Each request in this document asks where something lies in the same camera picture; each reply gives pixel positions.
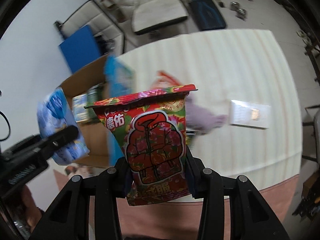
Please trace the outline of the light blue tissue pack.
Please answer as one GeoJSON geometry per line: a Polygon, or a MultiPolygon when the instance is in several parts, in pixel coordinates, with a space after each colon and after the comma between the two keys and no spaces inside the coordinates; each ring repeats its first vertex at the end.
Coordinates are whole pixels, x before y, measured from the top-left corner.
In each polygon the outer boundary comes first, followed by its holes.
{"type": "MultiPolygon", "coordinates": [[[[62,88],[56,88],[38,103],[37,122],[43,138],[68,126],[78,127],[62,88]]],[[[89,152],[84,136],[79,132],[75,140],[57,150],[52,158],[58,165],[69,165],[80,158],[87,157],[89,152]]]]}

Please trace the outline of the red floral snack packet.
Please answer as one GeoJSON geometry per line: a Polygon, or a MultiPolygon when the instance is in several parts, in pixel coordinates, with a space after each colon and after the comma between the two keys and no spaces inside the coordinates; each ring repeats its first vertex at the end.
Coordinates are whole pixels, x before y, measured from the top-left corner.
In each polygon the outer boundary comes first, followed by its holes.
{"type": "Polygon", "coordinates": [[[113,134],[133,174],[131,206],[187,196],[185,98],[195,85],[157,88],[94,103],[92,109],[113,134]]]}

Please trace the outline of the white box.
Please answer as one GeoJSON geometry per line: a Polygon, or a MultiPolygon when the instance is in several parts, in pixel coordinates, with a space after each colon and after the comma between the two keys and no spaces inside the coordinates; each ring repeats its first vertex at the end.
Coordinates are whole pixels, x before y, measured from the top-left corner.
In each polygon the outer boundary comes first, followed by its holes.
{"type": "Polygon", "coordinates": [[[231,100],[230,124],[234,126],[268,129],[270,124],[271,106],[231,100]]]}

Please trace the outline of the purple fuzzy cloth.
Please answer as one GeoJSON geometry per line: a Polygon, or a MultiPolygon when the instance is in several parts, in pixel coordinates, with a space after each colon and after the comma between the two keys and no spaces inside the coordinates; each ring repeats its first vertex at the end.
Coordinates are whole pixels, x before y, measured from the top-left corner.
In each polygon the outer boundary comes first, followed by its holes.
{"type": "Polygon", "coordinates": [[[216,115],[195,104],[190,95],[185,98],[185,118],[187,128],[201,134],[208,134],[213,129],[222,127],[227,121],[226,115],[216,115]]]}

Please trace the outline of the yellow blue wipes pack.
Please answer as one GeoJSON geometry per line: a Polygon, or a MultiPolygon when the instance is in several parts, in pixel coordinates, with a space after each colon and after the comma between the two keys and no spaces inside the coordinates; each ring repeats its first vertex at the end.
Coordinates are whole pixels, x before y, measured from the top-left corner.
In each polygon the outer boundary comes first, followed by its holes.
{"type": "Polygon", "coordinates": [[[91,118],[87,106],[87,94],[80,94],[72,98],[72,112],[77,123],[89,123],[91,118]]]}

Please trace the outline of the dark green snack bag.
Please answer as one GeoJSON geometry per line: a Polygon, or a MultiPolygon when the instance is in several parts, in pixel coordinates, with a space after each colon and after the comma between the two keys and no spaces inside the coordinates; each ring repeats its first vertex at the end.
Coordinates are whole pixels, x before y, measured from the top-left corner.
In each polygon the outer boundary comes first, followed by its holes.
{"type": "Polygon", "coordinates": [[[87,91],[87,102],[88,104],[92,104],[94,102],[100,101],[103,98],[103,88],[104,84],[99,83],[97,85],[92,86],[87,91]]]}

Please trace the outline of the blue folded mat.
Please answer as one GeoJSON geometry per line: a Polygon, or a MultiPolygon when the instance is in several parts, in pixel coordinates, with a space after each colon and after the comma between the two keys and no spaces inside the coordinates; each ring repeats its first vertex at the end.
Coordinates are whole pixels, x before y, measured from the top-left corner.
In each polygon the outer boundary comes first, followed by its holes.
{"type": "Polygon", "coordinates": [[[72,73],[101,57],[101,52],[89,25],[66,38],[59,48],[72,73]]]}

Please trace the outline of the orange snack bag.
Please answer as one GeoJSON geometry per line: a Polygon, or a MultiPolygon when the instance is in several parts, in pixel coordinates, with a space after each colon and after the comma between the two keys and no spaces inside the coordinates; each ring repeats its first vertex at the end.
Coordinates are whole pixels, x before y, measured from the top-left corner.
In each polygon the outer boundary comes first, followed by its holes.
{"type": "Polygon", "coordinates": [[[163,70],[159,70],[156,74],[156,79],[151,85],[151,89],[160,89],[168,87],[181,86],[182,84],[174,76],[163,70]]]}

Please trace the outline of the striped cream tablecloth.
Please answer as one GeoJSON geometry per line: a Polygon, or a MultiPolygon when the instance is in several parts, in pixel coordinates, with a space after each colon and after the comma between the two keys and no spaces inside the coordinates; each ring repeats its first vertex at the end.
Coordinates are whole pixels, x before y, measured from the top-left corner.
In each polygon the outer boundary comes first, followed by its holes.
{"type": "Polygon", "coordinates": [[[193,100],[214,114],[229,114],[232,100],[270,106],[267,129],[226,124],[196,137],[191,151],[223,176],[248,176],[270,200],[292,200],[300,172],[302,117],[289,64],[271,31],[179,35],[133,49],[119,60],[134,70],[137,92],[150,89],[162,70],[182,84],[194,84],[193,100]]]}

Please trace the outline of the white padded chair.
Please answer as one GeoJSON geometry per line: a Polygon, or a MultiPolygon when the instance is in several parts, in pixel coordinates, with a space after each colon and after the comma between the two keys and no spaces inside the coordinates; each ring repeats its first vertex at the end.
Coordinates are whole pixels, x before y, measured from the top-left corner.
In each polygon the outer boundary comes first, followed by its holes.
{"type": "Polygon", "coordinates": [[[187,20],[191,0],[112,0],[131,21],[136,35],[143,35],[187,20]]]}

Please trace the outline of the blue black weight bench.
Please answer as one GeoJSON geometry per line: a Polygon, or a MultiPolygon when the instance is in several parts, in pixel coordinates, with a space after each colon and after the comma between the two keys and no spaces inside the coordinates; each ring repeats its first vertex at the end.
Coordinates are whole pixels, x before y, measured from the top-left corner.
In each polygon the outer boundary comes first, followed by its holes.
{"type": "Polygon", "coordinates": [[[223,16],[212,0],[191,0],[189,7],[200,31],[227,27],[223,16]]]}

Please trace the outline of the chrome dumbbell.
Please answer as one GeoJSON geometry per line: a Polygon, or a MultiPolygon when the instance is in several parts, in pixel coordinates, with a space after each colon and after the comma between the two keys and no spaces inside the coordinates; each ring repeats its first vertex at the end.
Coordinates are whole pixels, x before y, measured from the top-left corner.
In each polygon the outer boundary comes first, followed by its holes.
{"type": "Polygon", "coordinates": [[[247,19],[247,11],[240,7],[238,2],[231,2],[230,3],[230,10],[236,13],[236,17],[245,21],[247,19]]]}

